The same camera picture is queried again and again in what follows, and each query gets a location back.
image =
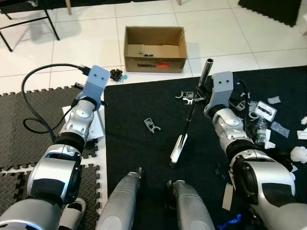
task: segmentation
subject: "robot leg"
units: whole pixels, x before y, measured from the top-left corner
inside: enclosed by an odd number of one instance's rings
[[[139,168],[137,172],[128,173],[118,183],[99,217],[96,230],[131,229],[141,177],[142,168]]]
[[[172,184],[180,230],[215,230],[209,212],[196,190],[184,181]]]

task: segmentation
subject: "chair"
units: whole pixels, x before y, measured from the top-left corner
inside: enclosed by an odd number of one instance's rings
[[[17,3],[20,3],[20,2],[25,2],[25,1],[26,1],[26,0],[0,0],[0,11],[1,11],[2,13],[4,13],[4,14],[8,17],[8,19],[11,20],[12,18],[3,10],[2,7],[8,6],[8,5],[17,4]],[[49,14],[48,14],[48,12],[47,12],[47,10],[46,10],[46,6],[45,6],[45,3],[44,3],[44,0],[40,0],[39,2],[42,4],[43,10],[44,10],[44,12],[46,13],[46,16],[45,16],[45,17],[36,18],[36,19],[32,19],[32,20],[25,21],[25,22],[15,23],[15,24],[11,24],[11,25],[7,25],[7,26],[0,27],[0,37],[1,37],[2,40],[4,41],[5,45],[6,45],[7,48],[9,49],[9,51],[12,52],[13,50],[11,49],[11,47],[10,47],[9,44],[8,44],[8,42],[5,40],[3,34],[1,33],[1,30],[2,30],[2,29],[9,28],[9,27],[16,26],[16,25],[25,24],[25,23],[30,23],[30,22],[34,22],[34,21],[38,21],[38,20],[43,20],[43,19],[46,19],[46,18],[48,19],[48,21],[49,21],[49,23],[50,23],[50,25],[51,25],[51,27],[52,27],[52,30],[53,30],[53,32],[54,32],[54,34],[55,34],[57,40],[59,41],[59,36],[58,36],[58,34],[57,34],[57,32],[56,32],[56,29],[54,28],[54,26],[53,26],[53,24],[52,24],[52,21],[51,21],[51,19],[50,19],[50,17],[49,17]]]

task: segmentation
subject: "black chair leg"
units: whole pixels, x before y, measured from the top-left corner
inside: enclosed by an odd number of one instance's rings
[[[4,13],[8,19],[12,20],[12,18],[2,8],[0,8],[0,12]]]
[[[2,35],[1,31],[0,31],[0,36],[1,36],[2,40],[4,41],[5,45],[7,46],[7,48],[9,49],[9,51],[13,52],[12,49],[10,48],[8,42],[5,40],[4,36]]]
[[[41,3],[42,3],[42,6],[43,6],[43,8],[44,8],[45,14],[46,14],[46,16],[47,16],[47,18],[48,18],[48,21],[49,21],[49,23],[50,23],[50,25],[51,25],[51,27],[52,27],[52,30],[53,30],[53,32],[54,32],[54,34],[55,34],[57,40],[59,41],[59,36],[58,36],[57,31],[56,31],[56,29],[54,28],[54,26],[53,26],[53,24],[52,24],[52,21],[51,21],[51,19],[50,19],[50,17],[49,17],[49,14],[48,14],[48,12],[47,12],[47,10],[46,10],[46,6],[45,6],[45,3],[44,3],[44,0],[41,0]]]

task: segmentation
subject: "gray foam mat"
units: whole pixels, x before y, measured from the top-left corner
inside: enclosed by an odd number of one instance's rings
[[[70,105],[79,92],[76,88],[65,87],[27,92],[26,96],[30,105],[54,127],[63,116],[62,107]],[[0,148],[3,150],[0,152],[3,159],[0,168],[27,168],[29,164],[34,166],[52,144],[49,134],[35,134],[24,128],[23,120],[33,115],[26,108],[21,92],[0,96],[0,106]],[[32,129],[45,130],[37,122],[28,121],[27,124]],[[55,134],[63,124],[64,122],[54,130]],[[84,152],[85,158],[88,158],[88,155],[95,156],[95,143],[88,145]]]
[[[14,104],[16,95],[4,94],[0,96],[0,156],[1,167],[8,167],[11,161],[12,155],[12,136],[13,136],[13,115],[14,110],[12,105]]]
[[[85,214],[78,226],[78,230],[93,230],[96,227],[96,222],[99,218],[97,209],[100,208],[100,203],[97,199],[100,194],[97,192],[99,188],[99,183],[96,179],[99,179],[99,174],[97,173],[99,166],[93,166],[89,164],[88,168],[83,167],[82,179],[78,197],[81,197],[86,202]]]
[[[21,177],[19,173],[0,174],[0,215],[17,202]]]

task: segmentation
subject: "black cable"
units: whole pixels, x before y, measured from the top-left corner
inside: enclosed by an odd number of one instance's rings
[[[51,130],[55,130],[55,129],[61,124],[61,122],[64,120],[64,118],[65,118],[66,115],[71,111],[72,108],[73,108],[73,107],[69,108],[69,110],[64,114],[64,116],[60,119],[60,121],[57,123],[57,125],[54,126]],[[23,120],[23,125],[24,125],[24,127],[25,127],[27,130],[31,131],[32,133],[37,133],[37,134],[45,134],[45,133],[48,133],[48,131],[37,131],[37,130],[31,129],[31,128],[26,124],[26,121],[28,121],[28,120],[36,121],[36,122],[38,122],[38,123],[44,125],[44,124],[43,124],[39,119],[37,119],[37,118],[26,118],[26,119]]]
[[[244,98],[245,98],[245,108],[244,108],[244,115],[243,115],[243,121],[244,121],[244,126],[243,129],[245,132],[247,132],[247,128],[248,128],[248,89],[246,87],[246,84],[243,80],[239,80],[239,82],[242,84],[242,87],[244,89]]]
[[[53,130],[54,130],[56,127],[58,127],[58,126],[60,125],[60,123],[61,123],[62,120],[64,119],[65,115],[62,117],[62,119],[60,120],[60,122],[59,122],[54,128],[51,128],[51,127],[48,125],[48,123],[44,120],[44,118],[43,118],[41,115],[39,115],[38,112],[36,112],[36,111],[32,108],[32,106],[30,105],[30,103],[28,102],[27,97],[26,97],[26,95],[25,95],[25,91],[24,91],[24,85],[25,85],[26,81],[28,80],[28,78],[29,78],[32,74],[34,74],[34,73],[36,73],[36,72],[38,72],[38,71],[40,71],[40,70],[42,70],[42,69],[47,69],[47,68],[55,67],[55,66],[69,66],[69,67],[77,68],[77,69],[81,70],[81,71],[83,72],[83,74],[85,74],[85,75],[88,74],[88,71],[89,71],[89,68],[88,68],[88,67],[82,67],[82,66],[76,66],[76,65],[73,65],[73,64],[60,63],[60,64],[50,64],[50,65],[46,65],[46,66],[41,66],[41,67],[39,67],[39,68],[36,68],[36,69],[32,70],[31,72],[29,72],[29,73],[25,76],[25,78],[24,78],[24,80],[23,80],[23,82],[22,82],[22,84],[21,84],[21,92],[22,92],[22,94],[23,94],[23,97],[24,97],[24,101],[25,101],[26,107],[27,107],[27,108],[31,111],[31,113],[33,113],[34,116],[36,116],[37,118],[27,118],[27,119],[25,119],[25,120],[23,121],[23,125],[24,125],[24,127],[25,127],[27,130],[29,130],[29,131],[31,131],[31,132],[34,132],[34,133],[38,133],[38,134],[49,133],[50,136],[51,136],[52,142],[55,141],[55,135],[54,135],[54,133],[53,133]],[[33,130],[33,129],[29,128],[29,127],[26,125],[26,121],[27,121],[27,120],[33,120],[33,121],[36,121],[36,122],[42,124],[43,126],[46,127],[47,131],[36,131],[36,130]]]

